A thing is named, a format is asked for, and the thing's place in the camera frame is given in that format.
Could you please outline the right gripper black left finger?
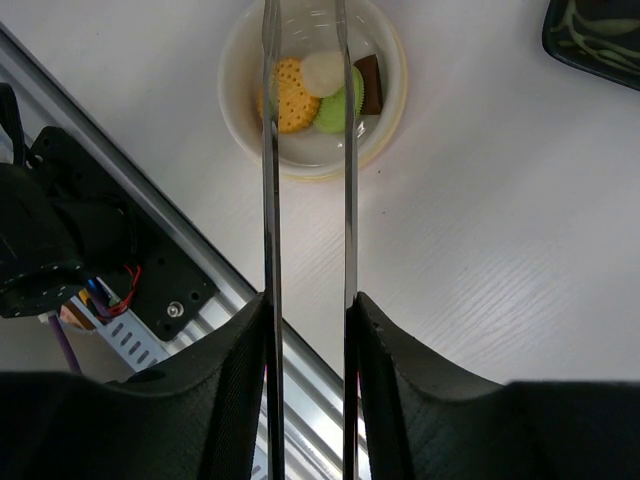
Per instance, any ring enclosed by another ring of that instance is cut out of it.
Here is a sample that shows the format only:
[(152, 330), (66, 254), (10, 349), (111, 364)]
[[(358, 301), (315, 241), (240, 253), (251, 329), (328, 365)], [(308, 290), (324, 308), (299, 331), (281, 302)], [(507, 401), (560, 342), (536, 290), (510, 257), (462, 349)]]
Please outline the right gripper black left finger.
[(247, 479), (265, 369), (265, 302), (124, 382), (1, 377), (5, 479)]

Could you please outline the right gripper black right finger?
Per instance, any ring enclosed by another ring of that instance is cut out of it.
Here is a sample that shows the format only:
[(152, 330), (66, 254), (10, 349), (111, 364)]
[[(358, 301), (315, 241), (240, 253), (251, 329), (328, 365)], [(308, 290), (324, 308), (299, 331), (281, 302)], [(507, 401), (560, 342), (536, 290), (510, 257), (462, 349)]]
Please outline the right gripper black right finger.
[(501, 385), (356, 303), (360, 391), (375, 479), (635, 479), (635, 382)]

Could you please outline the green macaron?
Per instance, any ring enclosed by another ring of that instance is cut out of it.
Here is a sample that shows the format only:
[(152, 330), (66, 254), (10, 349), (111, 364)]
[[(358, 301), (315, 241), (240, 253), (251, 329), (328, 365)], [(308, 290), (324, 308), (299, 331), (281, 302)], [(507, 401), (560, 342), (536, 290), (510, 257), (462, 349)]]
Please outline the green macaron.
[[(354, 111), (358, 116), (364, 103), (364, 79), (357, 67), (352, 67)], [(341, 87), (336, 93), (321, 100), (313, 125), (322, 133), (337, 134), (345, 131), (346, 92)]]

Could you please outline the brown chocolate piece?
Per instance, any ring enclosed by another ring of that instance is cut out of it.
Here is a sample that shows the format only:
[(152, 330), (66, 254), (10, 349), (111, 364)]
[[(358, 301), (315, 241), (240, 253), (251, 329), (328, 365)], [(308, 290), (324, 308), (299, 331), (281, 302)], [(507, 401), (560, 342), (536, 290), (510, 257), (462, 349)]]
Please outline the brown chocolate piece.
[(384, 106), (383, 88), (378, 58), (375, 54), (357, 60), (354, 66), (363, 79), (363, 103), (360, 109), (362, 115), (377, 116), (382, 113)]

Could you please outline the yellow round cookie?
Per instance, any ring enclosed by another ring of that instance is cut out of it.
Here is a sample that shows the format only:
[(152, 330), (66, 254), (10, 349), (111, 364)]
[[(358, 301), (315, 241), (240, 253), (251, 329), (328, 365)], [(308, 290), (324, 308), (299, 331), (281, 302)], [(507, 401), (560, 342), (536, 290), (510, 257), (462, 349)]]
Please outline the yellow round cookie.
[(312, 96), (304, 86), (301, 59), (282, 58), (272, 69), (270, 85), (277, 86), (277, 103), (270, 98), (270, 108), (278, 108), (278, 131), (293, 134), (305, 130), (313, 123), (320, 99)]

